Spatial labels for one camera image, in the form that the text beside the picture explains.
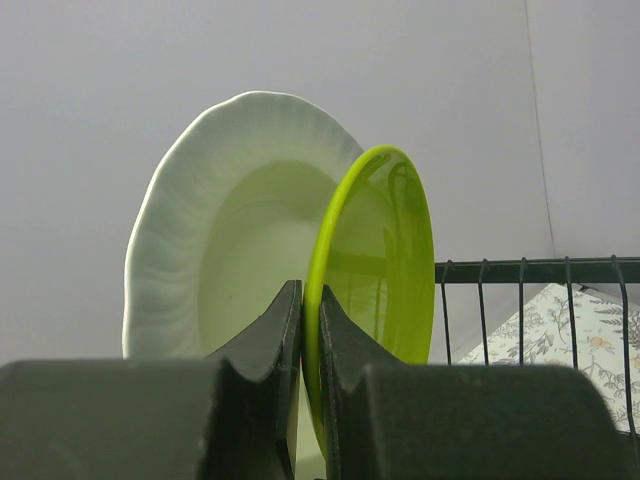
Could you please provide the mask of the lime green small plate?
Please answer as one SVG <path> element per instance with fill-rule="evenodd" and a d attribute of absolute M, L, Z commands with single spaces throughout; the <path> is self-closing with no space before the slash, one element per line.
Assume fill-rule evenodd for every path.
<path fill-rule="evenodd" d="M 436 267 L 429 206 L 409 156 L 363 152 L 335 188 L 312 249 L 303 296 L 302 369 L 313 431 L 327 450 L 320 374 L 320 304 L 329 287 L 345 313 L 408 364 L 430 353 Z"/>

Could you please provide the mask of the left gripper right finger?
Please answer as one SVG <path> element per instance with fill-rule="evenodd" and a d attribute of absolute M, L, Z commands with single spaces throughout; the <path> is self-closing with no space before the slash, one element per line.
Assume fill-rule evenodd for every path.
<path fill-rule="evenodd" d="M 635 479 L 631 447 L 580 371 L 410 365 L 320 306 L 331 479 Z"/>

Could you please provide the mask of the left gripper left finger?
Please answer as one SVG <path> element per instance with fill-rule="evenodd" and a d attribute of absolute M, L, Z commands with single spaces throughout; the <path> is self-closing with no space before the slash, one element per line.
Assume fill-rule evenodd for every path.
<path fill-rule="evenodd" d="M 291 479 L 302 286 L 196 359 L 23 360 L 1 370 L 5 479 Z"/>

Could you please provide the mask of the white scalloped plate front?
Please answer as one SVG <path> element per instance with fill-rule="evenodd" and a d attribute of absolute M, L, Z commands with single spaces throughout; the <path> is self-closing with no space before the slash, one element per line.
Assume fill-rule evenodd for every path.
<path fill-rule="evenodd" d="M 126 360 L 196 359 L 303 283 L 330 198 L 362 146 L 298 96 L 238 94 L 199 114 L 154 171 L 124 264 Z M 320 479 L 301 370 L 295 475 Z"/>

